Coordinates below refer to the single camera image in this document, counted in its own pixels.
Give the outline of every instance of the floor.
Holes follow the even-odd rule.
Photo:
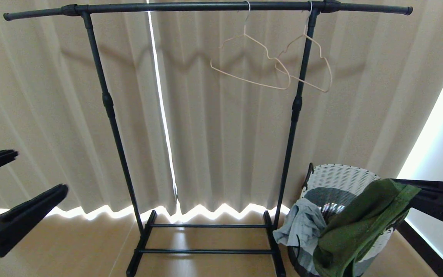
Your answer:
[[[157,223],[168,223],[159,215]],[[223,214],[216,221],[199,215],[190,223],[261,224],[262,216],[249,213],[243,220]],[[96,219],[46,217],[7,256],[0,258],[0,277],[124,277],[137,245],[134,217]],[[264,229],[157,228],[149,248],[267,249]],[[281,246],[287,276],[297,277]],[[145,254],[138,268],[141,277],[273,277],[270,255],[165,255]],[[433,277],[435,273],[397,232],[364,277]]]

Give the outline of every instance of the wire hanger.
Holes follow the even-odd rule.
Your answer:
[[[290,87],[290,83],[291,83],[291,75],[290,75],[290,73],[288,72],[288,70],[287,70],[287,68],[285,67],[285,65],[279,60],[279,58],[271,58],[271,57],[269,57],[269,52],[268,52],[267,47],[266,47],[264,44],[262,44],[261,42],[258,42],[256,39],[254,39],[253,37],[249,36],[249,35],[246,33],[246,24],[247,24],[247,20],[248,20],[248,18],[249,18],[249,15],[251,14],[251,3],[250,3],[249,1],[245,1],[245,2],[247,2],[247,4],[249,5],[249,12],[247,13],[246,21],[244,21],[244,33],[243,33],[242,35],[236,35],[235,37],[232,37],[232,38],[229,38],[229,39],[225,40],[225,41],[221,44],[221,46],[218,47],[218,49],[222,49],[222,48],[225,46],[225,44],[226,44],[227,42],[231,41],[231,40],[234,40],[234,39],[239,38],[239,37],[247,37],[247,38],[251,39],[253,42],[259,44],[260,46],[262,46],[262,47],[264,48],[264,50],[266,51],[266,57],[267,57],[269,60],[275,60],[275,61],[276,61],[275,67],[276,67],[276,65],[277,65],[278,63],[281,65],[281,67],[283,68],[284,71],[280,70],[279,68],[276,68],[276,69],[277,69],[278,71],[280,71],[280,72],[282,72],[282,73],[284,73],[284,74],[286,74],[286,75],[288,76],[288,84],[287,84],[285,87],[276,87],[276,86],[270,86],[270,85],[266,85],[266,84],[261,84],[261,83],[253,82],[253,81],[250,81],[250,80],[247,80],[247,79],[243,79],[243,78],[241,78],[241,77],[237,77],[237,76],[232,75],[232,74],[230,74],[230,73],[224,72],[224,71],[222,71],[222,70],[220,70],[220,69],[218,69],[218,68],[215,68],[215,67],[213,66],[213,59],[210,60],[210,66],[211,66],[211,68],[213,68],[214,70],[216,70],[216,71],[218,71],[218,72],[220,72],[220,73],[223,73],[223,74],[228,75],[228,76],[230,76],[230,77],[234,77],[234,78],[239,79],[239,80],[241,80],[241,81],[245,81],[245,82],[248,82],[248,83],[251,83],[251,84],[255,84],[255,85],[259,85],[259,86],[264,86],[264,87],[267,87],[267,88],[273,88],[273,89],[278,89],[278,90],[286,90],[286,89],[288,89],[288,88]]]
[[[313,8],[313,7],[312,7],[312,1],[309,1],[309,2],[310,2],[310,4],[311,4],[310,14],[312,14],[312,8]],[[318,42],[316,42],[313,38],[309,37],[309,36],[306,34],[307,26],[308,26],[308,24],[309,24],[310,14],[309,14],[309,16],[307,17],[307,20],[306,20],[306,23],[305,23],[305,27],[304,27],[304,32],[302,33],[302,35],[299,35],[297,38],[295,38],[294,40],[292,40],[292,41],[286,46],[286,49],[283,50],[282,52],[280,52],[280,54],[278,54],[278,56],[277,56],[276,58],[279,58],[283,53],[286,53],[286,52],[288,51],[288,48],[290,47],[290,45],[292,45],[293,42],[296,42],[297,40],[299,40],[301,37],[306,37],[307,39],[309,39],[309,40],[312,41],[313,43],[317,44],[317,46],[319,47],[319,58],[321,58],[322,60],[325,60],[326,65],[327,65],[327,71],[329,72],[329,86],[327,86],[327,89],[324,90],[324,89],[322,89],[322,88],[319,88],[318,86],[315,86],[315,85],[313,85],[313,84],[310,84],[309,82],[304,81],[304,80],[302,80],[302,79],[300,79],[300,78],[298,78],[298,77],[295,77],[295,76],[293,76],[293,75],[290,75],[290,77],[291,77],[291,78],[294,78],[294,79],[297,79],[297,80],[299,80],[300,82],[302,82],[302,83],[304,83],[304,84],[307,84],[307,85],[309,85],[309,86],[311,86],[311,87],[313,87],[313,88],[316,88],[316,89],[318,89],[318,90],[320,90],[320,91],[322,91],[322,92],[328,92],[329,89],[331,88],[332,83],[333,83],[333,74],[332,74],[332,72],[331,72],[331,67],[330,67],[330,65],[329,65],[329,61],[327,61],[327,58],[326,58],[326,57],[323,57],[323,56],[322,56],[322,47],[320,47],[320,44],[319,44]],[[276,68],[276,70],[278,70],[279,72],[282,72],[282,73],[288,72],[288,71],[286,71],[286,68],[284,69],[285,72],[282,71],[282,70],[280,70],[280,69],[278,68],[278,64],[277,64],[277,63],[275,63],[275,68]]]

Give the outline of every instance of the black baseboard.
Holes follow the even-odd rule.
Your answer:
[[[406,221],[401,223],[397,230],[428,263],[432,270],[438,276],[443,277],[443,259],[438,256],[434,249]]]

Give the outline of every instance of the beige curtain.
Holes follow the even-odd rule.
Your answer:
[[[291,205],[309,162],[343,163],[396,177],[443,87],[443,2],[367,1],[411,5],[410,16],[337,12],[318,16],[315,39],[330,60],[333,87],[305,86],[290,163],[285,205]],[[243,12],[153,13],[163,77],[174,172],[183,212],[197,204],[237,210],[274,207],[290,127],[296,82],[278,91],[215,72],[215,65],[276,86],[263,48],[241,34]],[[253,11],[247,32],[276,56],[303,32],[308,12]],[[282,60],[298,75],[304,41]],[[327,86],[314,45],[307,80]]]
[[[2,17],[70,3],[0,1],[0,149],[20,152],[0,169],[2,208],[60,183],[70,186],[65,210],[131,205],[83,20]],[[139,207],[174,213],[147,15],[92,19]]]

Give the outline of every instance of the woven basket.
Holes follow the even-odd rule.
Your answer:
[[[349,165],[309,165],[301,198],[316,204],[326,220],[339,214],[365,187],[379,177],[365,169]],[[376,240],[364,258],[354,265],[355,275],[361,276],[374,261],[375,256],[385,247],[395,226],[387,228]],[[295,270],[302,277],[318,277],[313,265],[312,253],[297,247],[288,247],[288,255]]]

